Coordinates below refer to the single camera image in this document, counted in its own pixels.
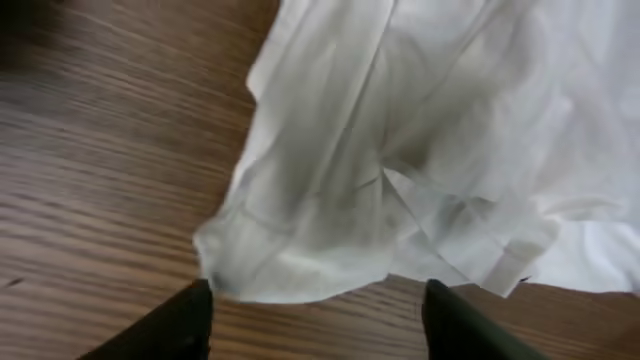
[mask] wooden floor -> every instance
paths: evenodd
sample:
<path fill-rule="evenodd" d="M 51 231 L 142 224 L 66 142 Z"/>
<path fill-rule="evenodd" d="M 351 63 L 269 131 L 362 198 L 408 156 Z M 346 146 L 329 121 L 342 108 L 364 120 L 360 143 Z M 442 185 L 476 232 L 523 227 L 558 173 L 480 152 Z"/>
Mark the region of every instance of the wooden floor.
<path fill-rule="evenodd" d="M 251 0 L 0 1 L 0 359 L 72 359 L 198 273 L 277 10 Z M 216 359 L 424 359 L 422 284 L 219 301 Z M 458 291 L 554 359 L 640 359 L 640 300 Z"/>

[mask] dark object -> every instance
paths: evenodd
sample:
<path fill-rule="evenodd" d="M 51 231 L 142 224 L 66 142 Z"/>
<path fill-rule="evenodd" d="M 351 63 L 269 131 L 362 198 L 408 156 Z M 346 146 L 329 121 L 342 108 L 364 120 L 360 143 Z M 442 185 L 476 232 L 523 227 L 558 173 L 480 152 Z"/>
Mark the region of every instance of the dark object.
<path fill-rule="evenodd" d="M 206 360 L 213 300 L 206 280 L 196 280 L 142 320 L 81 360 Z"/>
<path fill-rule="evenodd" d="M 437 280 L 427 283 L 422 322 L 431 360 L 546 359 L 488 320 Z"/>

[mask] white garment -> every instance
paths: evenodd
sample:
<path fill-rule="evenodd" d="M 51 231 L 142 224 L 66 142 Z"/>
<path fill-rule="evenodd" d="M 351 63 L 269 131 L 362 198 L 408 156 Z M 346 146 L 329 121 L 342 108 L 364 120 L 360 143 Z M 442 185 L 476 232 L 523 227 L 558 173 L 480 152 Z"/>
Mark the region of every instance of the white garment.
<path fill-rule="evenodd" d="M 242 301 L 389 272 L 640 290 L 640 2 L 283 1 L 225 204 L 195 235 Z"/>

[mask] wood grain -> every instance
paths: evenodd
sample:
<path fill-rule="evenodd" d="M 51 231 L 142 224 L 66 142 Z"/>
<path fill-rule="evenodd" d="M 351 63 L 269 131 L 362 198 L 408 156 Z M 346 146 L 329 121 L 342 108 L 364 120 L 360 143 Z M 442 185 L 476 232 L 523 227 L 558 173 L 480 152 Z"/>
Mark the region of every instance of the wood grain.
<path fill-rule="evenodd" d="M 0 359 L 72 359 L 197 275 L 191 234 L 242 149 L 277 2 L 0 6 Z M 422 291 L 392 277 L 317 304 L 218 299 L 212 358 L 423 359 Z M 636 297 L 459 291 L 552 358 L 640 358 Z"/>

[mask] white cloth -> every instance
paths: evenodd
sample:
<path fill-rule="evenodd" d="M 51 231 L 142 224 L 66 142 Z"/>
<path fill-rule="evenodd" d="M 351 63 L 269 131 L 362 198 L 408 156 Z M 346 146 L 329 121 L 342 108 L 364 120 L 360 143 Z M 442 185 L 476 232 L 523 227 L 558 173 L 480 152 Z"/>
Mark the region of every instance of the white cloth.
<path fill-rule="evenodd" d="M 321 300 L 389 272 L 640 289 L 640 2 L 283 1 L 203 275 Z"/>

